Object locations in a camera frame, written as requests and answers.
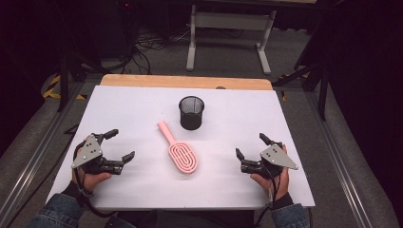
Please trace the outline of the black mesh pen cup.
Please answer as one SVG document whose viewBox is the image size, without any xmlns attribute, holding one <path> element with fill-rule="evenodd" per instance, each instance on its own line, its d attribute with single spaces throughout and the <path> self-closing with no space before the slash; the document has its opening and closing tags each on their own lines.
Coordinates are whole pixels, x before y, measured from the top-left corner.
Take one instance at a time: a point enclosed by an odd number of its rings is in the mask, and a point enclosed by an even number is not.
<svg viewBox="0 0 403 228">
<path fill-rule="evenodd" d="M 180 124 L 186 130 L 196 130 L 202 125 L 204 102 L 196 96 L 186 96 L 179 102 Z"/>
</svg>

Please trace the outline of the pink hairbrush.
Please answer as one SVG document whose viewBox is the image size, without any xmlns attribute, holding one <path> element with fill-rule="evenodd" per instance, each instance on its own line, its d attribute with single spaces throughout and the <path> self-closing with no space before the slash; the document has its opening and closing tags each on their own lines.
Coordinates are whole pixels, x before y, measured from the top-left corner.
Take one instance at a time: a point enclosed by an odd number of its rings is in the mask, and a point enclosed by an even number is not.
<svg viewBox="0 0 403 228">
<path fill-rule="evenodd" d="M 184 174 L 192 174 L 198 167 L 198 158 L 186 142 L 176 141 L 167 123 L 161 121 L 157 126 L 169 142 L 168 154 L 177 169 Z"/>
</svg>

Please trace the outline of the person's right hand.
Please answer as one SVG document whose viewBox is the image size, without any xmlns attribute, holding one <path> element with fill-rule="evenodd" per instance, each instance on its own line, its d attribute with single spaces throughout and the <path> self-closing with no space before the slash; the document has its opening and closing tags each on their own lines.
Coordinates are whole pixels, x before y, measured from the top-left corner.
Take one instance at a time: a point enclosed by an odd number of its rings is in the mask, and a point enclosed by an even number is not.
<svg viewBox="0 0 403 228">
<path fill-rule="evenodd" d="M 250 178 L 263 189 L 272 201 L 279 200 L 288 193 L 289 174 L 287 168 L 283 168 L 281 174 L 273 180 L 267 180 L 259 174 L 251 174 Z"/>
</svg>

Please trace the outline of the black metal stand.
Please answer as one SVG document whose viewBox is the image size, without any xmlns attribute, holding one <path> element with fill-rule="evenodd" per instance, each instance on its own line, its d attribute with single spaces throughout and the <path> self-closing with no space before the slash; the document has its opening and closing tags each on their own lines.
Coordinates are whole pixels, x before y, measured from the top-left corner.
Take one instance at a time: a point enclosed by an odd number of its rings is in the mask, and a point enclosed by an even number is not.
<svg viewBox="0 0 403 228">
<path fill-rule="evenodd" d="M 95 63 L 89 61 L 82 55 L 75 52 L 63 52 L 60 55 L 60 89 L 61 99 L 59 103 L 58 111 L 61 112 L 69 101 L 68 80 L 72 77 L 74 82 L 83 82 L 86 79 L 86 71 L 83 64 L 89 66 L 96 73 L 103 75 L 108 73 L 108 70 L 102 66 L 98 66 Z"/>
<path fill-rule="evenodd" d="M 272 86 L 279 87 L 284 86 L 296 78 L 302 77 L 306 75 L 307 78 L 302 83 L 302 89 L 304 91 L 313 92 L 317 85 L 320 85 L 318 101 L 317 101 L 317 111 L 319 117 L 322 121 L 325 121 L 325 106 L 326 106 L 326 98 L 327 98 L 327 89 L 329 84 L 329 72 L 328 72 L 329 63 L 327 61 L 318 62 L 312 64 L 310 66 L 305 66 L 302 69 L 295 71 L 294 73 L 285 76 L 281 79 L 278 79 Z"/>
</svg>

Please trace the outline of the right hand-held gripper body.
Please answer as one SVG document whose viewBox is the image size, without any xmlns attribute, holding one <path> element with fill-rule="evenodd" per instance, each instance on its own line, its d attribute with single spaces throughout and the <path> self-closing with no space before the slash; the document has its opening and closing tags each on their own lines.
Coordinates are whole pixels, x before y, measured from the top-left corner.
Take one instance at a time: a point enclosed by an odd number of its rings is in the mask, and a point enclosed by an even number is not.
<svg viewBox="0 0 403 228">
<path fill-rule="evenodd" d="M 259 155 L 259 161 L 250 161 L 240 154 L 240 171 L 272 179 L 279 176 L 284 167 L 298 170 L 297 164 L 282 149 L 280 142 L 272 142 Z"/>
</svg>

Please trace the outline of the aluminium floor rail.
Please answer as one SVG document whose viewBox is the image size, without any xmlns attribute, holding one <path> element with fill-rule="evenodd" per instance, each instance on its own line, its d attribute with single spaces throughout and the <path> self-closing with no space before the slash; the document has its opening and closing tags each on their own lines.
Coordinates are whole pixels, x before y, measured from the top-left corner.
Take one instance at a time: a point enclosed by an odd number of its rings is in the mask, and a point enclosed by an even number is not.
<svg viewBox="0 0 403 228">
<path fill-rule="evenodd" d="M 353 183 L 353 180 L 351 179 L 351 176 L 349 175 L 348 170 L 340 156 L 339 150 L 336 146 L 336 141 L 330 131 L 330 128 L 328 124 L 321 119 L 318 111 L 318 101 L 316 96 L 313 93 L 308 92 L 305 94 L 305 97 L 324 137 L 324 141 L 328 147 L 331 163 L 336 171 L 337 178 L 341 184 L 345 198 L 353 212 L 358 228 L 373 228 L 373 225 L 370 222 L 366 210 L 362 204 L 361 198 L 357 193 L 355 184 Z"/>
<path fill-rule="evenodd" d="M 46 100 L 0 158 L 0 228 L 6 228 L 14 216 L 83 85 L 71 86 L 61 110 L 62 100 Z"/>
</svg>

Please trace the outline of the yellow black hazard tape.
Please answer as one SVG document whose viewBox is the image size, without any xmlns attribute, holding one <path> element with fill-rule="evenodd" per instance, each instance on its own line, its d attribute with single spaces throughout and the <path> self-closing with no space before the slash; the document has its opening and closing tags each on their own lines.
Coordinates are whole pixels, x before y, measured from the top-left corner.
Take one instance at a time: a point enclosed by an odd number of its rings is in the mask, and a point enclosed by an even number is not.
<svg viewBox="0 0 403 228">
<path fill-rule="evenodd" d="M 55 75 L 48 83 L 48 87 L 45 89 L 45 92 L 43 93 L 43 97 L 51 98 L 51 99 L 61 99 L 62 95 L 56 91 L 56 86 L 60 82 L 61 82 L 61 76 Z"/>
</svg>

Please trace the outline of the person's left hand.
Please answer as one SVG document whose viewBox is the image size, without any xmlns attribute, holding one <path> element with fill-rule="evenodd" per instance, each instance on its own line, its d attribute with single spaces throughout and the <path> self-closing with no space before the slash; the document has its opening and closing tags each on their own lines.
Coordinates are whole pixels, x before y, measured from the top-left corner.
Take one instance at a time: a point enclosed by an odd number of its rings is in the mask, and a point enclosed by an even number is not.
<svg viewBox="0 0 403 228">
<path fill-rule="evenodd" d="M 109 173 L 101 173 L 97 175 L 86 174 L 83 170 L 79 172 L 72 171 L 72 181 L 81 184 L 81 186 L 87 191 L 92 192 L 96 186 L 112 177 Z"/>
</svg>

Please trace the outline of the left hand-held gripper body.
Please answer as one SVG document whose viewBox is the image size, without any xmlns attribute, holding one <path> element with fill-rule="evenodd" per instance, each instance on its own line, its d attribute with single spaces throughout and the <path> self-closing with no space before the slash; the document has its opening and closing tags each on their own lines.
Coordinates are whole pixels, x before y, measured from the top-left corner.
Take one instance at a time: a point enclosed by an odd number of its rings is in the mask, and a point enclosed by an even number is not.
<svg viewBox="0 0 403 228">
<path fill-rule="evenodd" d="M 103 134 L 91 133 L 77 147 L 73 156 L 72 168 L 82 168 L 86 173 L 97 175 L 109 173 L 120 175 L 123 171 L 122 161 L 109 161 L 101 148 Z"/>
</svg>

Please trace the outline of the white metal table frame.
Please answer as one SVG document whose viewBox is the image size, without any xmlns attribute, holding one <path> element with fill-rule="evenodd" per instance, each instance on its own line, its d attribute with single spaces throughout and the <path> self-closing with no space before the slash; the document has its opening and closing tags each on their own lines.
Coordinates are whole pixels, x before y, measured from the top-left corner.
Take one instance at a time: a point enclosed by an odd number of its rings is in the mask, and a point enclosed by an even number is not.
<svg viewBox="0 0 403 228">
<path fill-rule="evenodd" d="M 190 43 L 188 47 L 186 69 L 192 71 L 195 67 L 196 58 L 196 29 L 241 29 L 260 30 L 262 37 L 256 43 L 260 65 L 265 75 L 270 75 L 272 70 L 266 56 L 266 45 L 272 31 L 277 12 L 271 10 L 267 15 L 236 14 L 222 12 L 198 11 L 192 6 L 190 15 Z"/>
</svg>

